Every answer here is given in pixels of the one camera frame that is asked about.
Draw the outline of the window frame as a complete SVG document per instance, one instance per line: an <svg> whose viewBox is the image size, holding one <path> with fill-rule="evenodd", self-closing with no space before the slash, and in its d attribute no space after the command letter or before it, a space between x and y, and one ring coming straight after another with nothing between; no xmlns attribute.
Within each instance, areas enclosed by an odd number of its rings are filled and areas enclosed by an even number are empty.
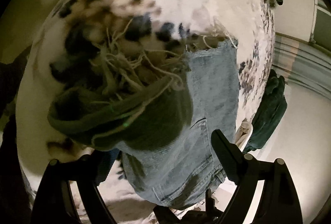
<svg viewBox="0 0 331 224"><path fill-rule="evenodd" d="M323 0L314 0L314 17L310 42L330 53L330 10Z"/></svg>

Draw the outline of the blue denim shorts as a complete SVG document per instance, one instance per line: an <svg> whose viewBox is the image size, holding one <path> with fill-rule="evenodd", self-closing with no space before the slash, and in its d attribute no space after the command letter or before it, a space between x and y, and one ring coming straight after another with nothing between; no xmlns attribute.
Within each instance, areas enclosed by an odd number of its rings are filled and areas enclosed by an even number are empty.
<svg viewBox="0 0 331 224"><path fill-rule="evenodd" d="M113 105L87 90L65 91L51 105L50 125L75 142L122 153L128 182L141 198L184 210L215 190L225 172L211 145L219 129L233 140L239 106L237 42L188 53L184 89L161 80Z"/></svg>

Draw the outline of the green plaid curtain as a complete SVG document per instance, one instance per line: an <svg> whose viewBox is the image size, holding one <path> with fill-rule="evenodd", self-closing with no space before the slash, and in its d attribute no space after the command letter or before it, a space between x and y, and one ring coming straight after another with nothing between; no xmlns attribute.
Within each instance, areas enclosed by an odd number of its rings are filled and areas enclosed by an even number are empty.
<svg viewBox="0 0 331 224"><path fill-rule="evenodd" d="M330 99L330 57L314 47L277 34L272 67L287 82Z"/></svg>

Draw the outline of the dark green blanket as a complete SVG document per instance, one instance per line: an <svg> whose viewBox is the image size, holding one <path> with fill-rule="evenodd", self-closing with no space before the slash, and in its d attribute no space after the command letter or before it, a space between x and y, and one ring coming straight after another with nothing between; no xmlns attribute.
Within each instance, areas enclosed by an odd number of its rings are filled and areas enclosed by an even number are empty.
<svg viewBox="0 0 331 224"><path fill-rule="evenodd" d="M271 69L264 95L252 120L253 131L243 153L260 150L268 142L287 109L285 79Z"/></svg>

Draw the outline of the floral bed blanket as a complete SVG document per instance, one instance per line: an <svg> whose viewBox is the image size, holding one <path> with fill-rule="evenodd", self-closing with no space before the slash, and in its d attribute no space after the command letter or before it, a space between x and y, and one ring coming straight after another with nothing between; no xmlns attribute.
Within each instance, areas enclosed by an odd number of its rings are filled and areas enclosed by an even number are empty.
<svg viewBox="0 0 331 224"><path fill-rule="evenodd" d="M59 0L36 35L16 103L17 151L25 187L35 196L48 163L109 151L78 143L54 129L48 113L65 91L90 91L113 105L166 80L184 89L185 56L237 42L239 106L236 132L252 121L273 61L274 14L269 0ZM128 189L131 205L149 202L128 182L102 179L106 202Z"/></svg>

